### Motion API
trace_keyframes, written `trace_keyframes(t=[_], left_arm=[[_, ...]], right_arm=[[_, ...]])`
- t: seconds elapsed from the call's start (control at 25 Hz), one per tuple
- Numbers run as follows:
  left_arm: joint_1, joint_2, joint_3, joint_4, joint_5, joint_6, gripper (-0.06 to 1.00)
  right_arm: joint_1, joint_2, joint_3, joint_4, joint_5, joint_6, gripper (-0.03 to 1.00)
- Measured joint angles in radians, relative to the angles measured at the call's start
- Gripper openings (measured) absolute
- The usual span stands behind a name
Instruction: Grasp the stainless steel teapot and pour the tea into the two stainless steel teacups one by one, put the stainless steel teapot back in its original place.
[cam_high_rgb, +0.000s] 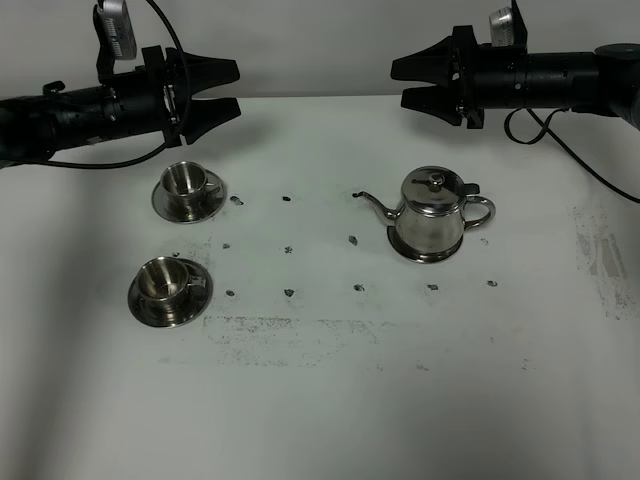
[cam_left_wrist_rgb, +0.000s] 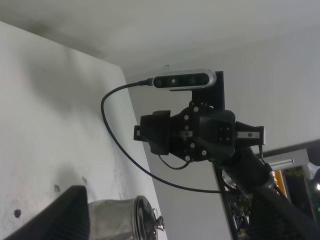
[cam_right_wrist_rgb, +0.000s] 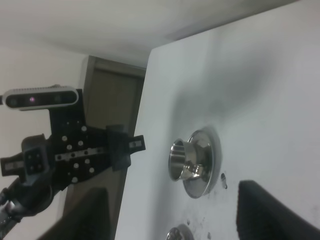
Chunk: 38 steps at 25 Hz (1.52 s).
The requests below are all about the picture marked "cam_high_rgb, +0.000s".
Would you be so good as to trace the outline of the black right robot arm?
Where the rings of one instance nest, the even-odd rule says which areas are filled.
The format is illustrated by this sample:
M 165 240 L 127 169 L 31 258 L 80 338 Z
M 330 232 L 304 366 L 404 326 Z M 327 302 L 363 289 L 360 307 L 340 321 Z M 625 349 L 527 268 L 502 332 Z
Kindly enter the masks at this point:
M 639 124 L 639 47 L 612 44 L 593 52 L 533 53 L 525 44 L 477 42 L 470 26 L 393 61 L 391 77 L 412 81 L 405 109 L 453 126 L 480 129 L 495 109 L 568 109 Z

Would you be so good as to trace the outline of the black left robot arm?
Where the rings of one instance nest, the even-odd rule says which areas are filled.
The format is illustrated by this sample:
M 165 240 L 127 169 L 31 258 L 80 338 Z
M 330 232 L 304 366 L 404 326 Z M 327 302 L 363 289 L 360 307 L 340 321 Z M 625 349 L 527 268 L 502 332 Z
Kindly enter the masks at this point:
M 236 82 L 231 59 L 147 47 L 135 70 L 100 75 L 99 85 L 68 91 L 61 81 L 41 95 L 1 103 L 1 164 L 40 164 L 62 150 L 154 132 L 163 149 L 191 145 L 240 116 L 237 99 L 195 100 L 193 94 Z

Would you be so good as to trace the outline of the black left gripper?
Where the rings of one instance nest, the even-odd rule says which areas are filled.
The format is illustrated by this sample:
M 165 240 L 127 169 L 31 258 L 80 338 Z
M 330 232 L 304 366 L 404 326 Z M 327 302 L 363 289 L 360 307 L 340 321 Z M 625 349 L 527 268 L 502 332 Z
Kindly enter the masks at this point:
M 160 46 L 143 48 L 142 56 L 154 115 L 168 148 L 182 145 L 178 127 L 185 110 L 186 75 L 190 78 L 192 95 L 238 80 L 238 65 L 232 59 L 190 53 L 181 57 L 175 47 L 163 50 Z M 182 136 L 192 145 L 209 131 L 239 116 L 236 98 L 193 100 Z

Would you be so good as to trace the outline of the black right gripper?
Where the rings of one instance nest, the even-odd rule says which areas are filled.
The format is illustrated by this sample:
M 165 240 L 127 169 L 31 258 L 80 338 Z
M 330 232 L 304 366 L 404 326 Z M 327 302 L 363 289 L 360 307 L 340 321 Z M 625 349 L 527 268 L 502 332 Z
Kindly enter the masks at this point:
M 474 76 L 480 46 L 472 26 L 455 26 L 452 38 L 392 62 L 390 76 L 397 81 L 448 83 L 453 67 L 459 77 L 451 92 L 441 86 L 417 87 L 402 92 L 401 107 L 431 115 L 454 126 L 467 121 L 468 129 L 482 129 L 484 110 L 477 104 Z

